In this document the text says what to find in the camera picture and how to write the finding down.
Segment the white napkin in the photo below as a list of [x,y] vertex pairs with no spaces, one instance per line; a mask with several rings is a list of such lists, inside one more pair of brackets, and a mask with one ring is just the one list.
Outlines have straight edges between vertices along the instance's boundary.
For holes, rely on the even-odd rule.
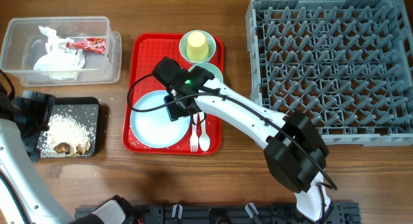
[[46,54],[36,61],[34,70],[59,81],[76,79],[78,70],[82,70],[85,65],[83,51],[67,46],[75,41],[71,38],[60,38],[56,30],[43,26],[38,28],[47,37]]

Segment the light blue round plate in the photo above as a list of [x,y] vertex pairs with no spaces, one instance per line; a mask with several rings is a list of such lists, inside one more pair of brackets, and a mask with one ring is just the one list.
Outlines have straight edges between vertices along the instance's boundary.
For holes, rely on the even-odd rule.
[[131,111],[130,127],[136,139],[151,148],[166,148],[183,139],[190,126],[189,117],[170,119],[166,107],[151,112]]

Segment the food scraps and rice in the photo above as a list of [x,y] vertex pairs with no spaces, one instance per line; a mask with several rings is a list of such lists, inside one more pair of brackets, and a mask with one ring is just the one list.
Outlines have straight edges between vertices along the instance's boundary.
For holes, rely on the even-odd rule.
[[38,148],[41,158],[87,156],[96,136],[96,128],[87,121],[82,124],[68,114],[54,114],[48,130],[40,135]]

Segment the red snack wrapper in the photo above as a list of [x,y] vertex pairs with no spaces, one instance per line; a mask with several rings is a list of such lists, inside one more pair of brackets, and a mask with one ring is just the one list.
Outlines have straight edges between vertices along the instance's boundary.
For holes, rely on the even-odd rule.
[[82,41],[67,43],[66,47],[78,50],[86,50],[97,54],[104,54],[106,51],[106,39],[89,37]]

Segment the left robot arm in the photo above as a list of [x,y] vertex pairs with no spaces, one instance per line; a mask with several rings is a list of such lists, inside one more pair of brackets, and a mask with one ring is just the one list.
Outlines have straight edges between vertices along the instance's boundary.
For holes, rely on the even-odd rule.
[[48,129],[55,105],[50,94],[16,97],[1,88],[1,208],[12,223],[144,223],[143,213],[115,195],[74,219],[53,197],[26,151],[24,139]]

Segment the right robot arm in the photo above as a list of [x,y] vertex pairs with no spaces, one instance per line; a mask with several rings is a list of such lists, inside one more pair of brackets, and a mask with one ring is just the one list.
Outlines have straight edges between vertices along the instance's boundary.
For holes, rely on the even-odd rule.
[[325,172],[328,148],[305,114],[284,114],[230,89],[207,69],[192,70],[164,57],[151,75],[168,92],[165,104],[172,120],[204,112],[236,127],[263,149],[272,176],[296,196],[297,210],[322,222],[330,206],[326,189],[337,187]]

